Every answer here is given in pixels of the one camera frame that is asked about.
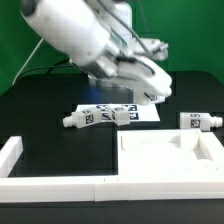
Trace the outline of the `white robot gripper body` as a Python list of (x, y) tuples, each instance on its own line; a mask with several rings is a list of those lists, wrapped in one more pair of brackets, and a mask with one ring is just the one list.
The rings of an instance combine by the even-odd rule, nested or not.
[(168, 44), (159, 39), (143, 38), (142, 42), (149, 54), (143, 51), (135, 38), (130, 39), (126, 47), (108, 42), (96, 59), (99, 66), (97, 78), (132, 91), (140, 88), (167, 98), (172, 94), (172, 79), (155, 60), (168, 57)]

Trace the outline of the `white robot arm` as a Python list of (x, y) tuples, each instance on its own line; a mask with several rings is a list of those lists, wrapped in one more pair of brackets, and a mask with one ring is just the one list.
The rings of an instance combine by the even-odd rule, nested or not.
[(28, 25), (98, 83), (126, 87), (149, 101), (172, 94), (171, 77), (156, 64), (168, 45), (141, 39), (116, 11), (120, 0), (20, 0)]

